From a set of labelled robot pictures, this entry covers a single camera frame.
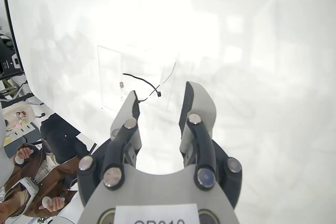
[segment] silver screw head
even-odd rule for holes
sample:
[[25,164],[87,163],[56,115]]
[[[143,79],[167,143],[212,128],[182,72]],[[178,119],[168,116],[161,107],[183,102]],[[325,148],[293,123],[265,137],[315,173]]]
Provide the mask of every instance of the silver screw head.
[[215,185],[215,174],[207,168],[200,168],[197,171],[197,180],[202,187],[211,188]]
[[228,158],[228,167],[233,173],[239,173],[242,170],[242,165],[235,158]]
[[121,180],[121,170],[119,167],[111,167],[108,169],[103,177],[103,183],[107,187],[116,186]]
[[127,119],[125,124],[124,124],[124,127],[128,128],[128,129],[134,128],[136,126],[136,123],[137,123],[136,121],[137,120],[135,118]]
[[80,170],[85,171],[91,168],[93,164],[93,158],[91,156],[85,156],[78,164]]
[[195,124],[195,125],[201,123],[202,121],[201,118],[197,114],[194,114],[194,113],[189,115],[188,120],[190,123]]

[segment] hand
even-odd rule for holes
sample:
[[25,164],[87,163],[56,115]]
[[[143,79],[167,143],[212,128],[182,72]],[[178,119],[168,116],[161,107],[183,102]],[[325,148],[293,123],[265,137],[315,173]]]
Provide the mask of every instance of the hand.
[[50,200],[48,200],[47,201],[47,207],[45,208],[43,206],[40,206],[39,209],[40,210],[47,209],[50,212],[55,212],[55,211],[58,211],[58,210],[61,210],[62,208],[64,208],[65,203],[64,203],[64,201],[62,200],[61,197],[55,197],[52,200],[53,200],[52,201],[53,206],[50,205],[50,203],[49,203]]
[[21,157],[21,158],[29,158],[30,157],[30,148],[26,147],[26,148],[22,148],[19,151],[17,151],[17,156]]

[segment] white label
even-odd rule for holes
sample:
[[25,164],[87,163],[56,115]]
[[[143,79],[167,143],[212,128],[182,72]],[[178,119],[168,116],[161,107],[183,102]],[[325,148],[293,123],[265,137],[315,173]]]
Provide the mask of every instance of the white label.
[[117,206],[115,224],[199,224],[196,204]]

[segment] white table surface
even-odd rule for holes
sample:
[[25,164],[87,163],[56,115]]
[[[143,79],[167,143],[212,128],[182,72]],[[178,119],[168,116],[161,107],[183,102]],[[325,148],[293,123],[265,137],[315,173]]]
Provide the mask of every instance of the white table surface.
[[[141,104],[138,168],[182,168],[185,82],[217,106],[213,138],[243,165],[241,223],[336,222],[336,0],[8,0],[32,92],[97,143],[123,94]],[[123,81],[123,92],[119,82]]]

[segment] black cable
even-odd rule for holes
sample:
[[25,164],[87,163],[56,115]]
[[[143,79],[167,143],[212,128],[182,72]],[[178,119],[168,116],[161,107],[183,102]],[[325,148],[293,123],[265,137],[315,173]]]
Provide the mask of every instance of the black cable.
[[156,91],[156,94],[157,94],[158,97],[161,97],[161,92],[160,92],[160,91],[157,91],[156,88],[154,87],[154,85],[152,85],[150,82],[148,82],[148,81],[146,81],[146,80],[144,80],[144,79],[142,79],[142,78],[133,76],[133,75],[131,75],[131,74],[123,73],[123,75],[125,75],[125,76],[131,76],[131,77],[133,77],[133,78],[135,78],[135,79],[138,79],[138,80],[143,80],[144,82],[148,83],[151,87],[154,88],[154,91]]
[[[164,84],[164,83],[170,78],[170,76],[173,74],[174,69],[175,69],[175,66],[176,66],[176,61],[175,61],[175,63],[174,63],[174,66],[173,66],[173,69],[172,69],[170,75],[165,79],[165,81],[164,81],[162,84]],[[158,97],[161,97],[161,92],[160,92],[160,91],[157,91],[157,89],[159,88],[160,85],[158,85],[158,86],[155,88],[150,82],[148,82],[148,81],[146,81],[146,80],[144,80],[144,79],[142,79],[142,78],[133,76],[133,75],[131,75],[131,74],[125,74],[125,73],[123,73],[123,75],[131,76],[131,77],[136,78],[136,79],[138,79],[138,80],[143,80],[144,82],[148,83],[151,87],[154,88],[154,90],[152,91],[152,93],[150,93],[149,96],[148,96],[146,99],[144,99],[144,100],[138,100],[138,103],[139,103],[139,104],[140,104],[141,102],[146,101],[146,100],[150,97],[150,95],[152,95],[155,91],[156,91],[156,93],[157,93],[157,96],[158,96]]]

